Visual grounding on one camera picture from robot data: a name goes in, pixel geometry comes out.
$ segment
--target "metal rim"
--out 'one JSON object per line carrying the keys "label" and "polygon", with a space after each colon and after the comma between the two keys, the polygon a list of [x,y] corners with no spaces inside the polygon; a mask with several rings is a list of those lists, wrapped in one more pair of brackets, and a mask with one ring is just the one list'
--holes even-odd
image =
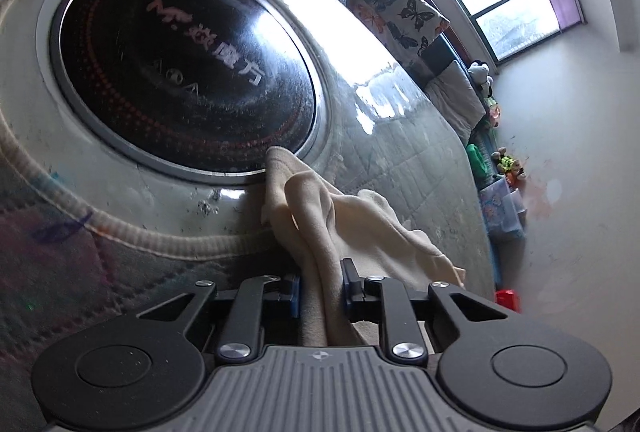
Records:
{"label": "metal rim", "polygon": [[[135,146],[105,125],[105,123],[103,123],[84,103],[76,91],[66,72],[63,61],[61,45],[62,26],[66,12],[68,11],[72,1],[73,0],[63,0],[54,14],[49,31],[49,56],[51,59],[53,73],[56,81],[58,82],[60,91],[62,91],[66,101],[71,105],[74,113],[94,132],[100,141],[114,148],[114,150],[120,152],[136,163],[164,175],[177,177],[178,179],[185,179],[187,181],[205,183],[208,185],[245,185],[249,183],[258,183],[264,179],[265,169],[242,173],[222,173],[189,168],[167,161]],[[320,77],[316,71],[314,60],[306,50],[306,45],[298,36],[296,31],[294,31],[292,26],[286,21],[285,17],[278,11],[278,9],[276,9],[274,4],[268,0],[255,1],[258,2],[261,7],[265,8],[289,35],[289,38],[296,46],[296,49],[298,49],[309,74],[309,80],[311,82],[314,95],[313,119],[302,146],[293,152],[297,157],[302,159],[306,156],[313,143],[316,141],[316,137],[321,126],[321,107],[324,103],[324,98],[322,97],[322,84]]]}

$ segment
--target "cloth fold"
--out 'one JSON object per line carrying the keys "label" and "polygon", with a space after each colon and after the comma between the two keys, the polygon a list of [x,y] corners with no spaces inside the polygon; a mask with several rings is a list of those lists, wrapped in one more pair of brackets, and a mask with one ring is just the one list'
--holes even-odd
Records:
{"label": "cloth fold", "polygon": [[462,286],[455,268],[420,229],[405,228],[384,197],[371,190],[345,195],[287,149],[266,157],[263,222],[302,270],[302,340],[306,346],[377,341],[375,326],[352,326],[344,315],[340,260],[362,276],[384,275],[425,291],[436,280]]}

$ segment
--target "gray ribbed panel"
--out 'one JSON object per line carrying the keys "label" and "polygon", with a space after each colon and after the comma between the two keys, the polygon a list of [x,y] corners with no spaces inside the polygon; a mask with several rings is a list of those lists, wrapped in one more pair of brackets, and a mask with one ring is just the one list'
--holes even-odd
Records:
{"label": "gray ribbed panel", "polygon": [[[476,432],[424,371],[373,348],[269,347],[261,360],[218,369],[200,398],[149,432]],[[63,432],[54,427],[49,432]],[[593,432],[584,427],[582,432]]]}

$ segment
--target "green object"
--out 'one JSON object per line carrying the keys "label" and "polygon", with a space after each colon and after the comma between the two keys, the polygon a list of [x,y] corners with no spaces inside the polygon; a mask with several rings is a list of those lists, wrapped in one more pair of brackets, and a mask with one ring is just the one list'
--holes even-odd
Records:
{"label": "green object", "polygon": [[469,158],[469,164],[471,165],[471,171],[474,174],[476,179],[484,179],[488,173],[489,168],[487,168],[486,163],[482,159],[482,154],[478,147],[471,143],[466,146],[466,155]]}

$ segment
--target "red object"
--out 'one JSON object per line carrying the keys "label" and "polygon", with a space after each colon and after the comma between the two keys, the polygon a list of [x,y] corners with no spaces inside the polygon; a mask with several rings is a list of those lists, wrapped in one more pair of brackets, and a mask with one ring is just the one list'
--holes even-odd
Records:
{"label": "red object", "polygon": [[520,313],[520,297],[513,289],[502,289],[495,292],[495,302],[511,311]]}

